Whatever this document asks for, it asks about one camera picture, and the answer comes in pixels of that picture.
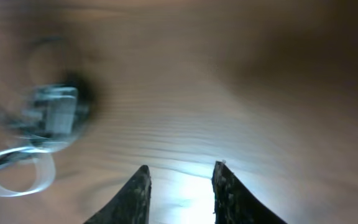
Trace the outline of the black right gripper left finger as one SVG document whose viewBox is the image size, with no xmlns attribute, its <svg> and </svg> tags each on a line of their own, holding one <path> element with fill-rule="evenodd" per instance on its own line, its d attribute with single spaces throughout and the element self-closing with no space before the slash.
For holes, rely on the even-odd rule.
<svg viewBox="0 0 358 224">
<path fill-rule="evenodd" d="M 118 193 L 84 224 L 148 224 L 152 181 L 142 165 Z"/>
</svg>

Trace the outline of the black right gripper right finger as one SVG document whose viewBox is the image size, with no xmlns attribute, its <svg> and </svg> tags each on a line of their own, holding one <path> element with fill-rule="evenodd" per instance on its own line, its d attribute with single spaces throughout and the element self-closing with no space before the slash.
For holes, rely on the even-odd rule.
<svg viewBox="0 0 358 224">
<path fill-rule="evenodd" d="M 215 224 L 286 224 L 262 204 L 224 162 L 215 163 L 211 181 Z"/>
</svg>

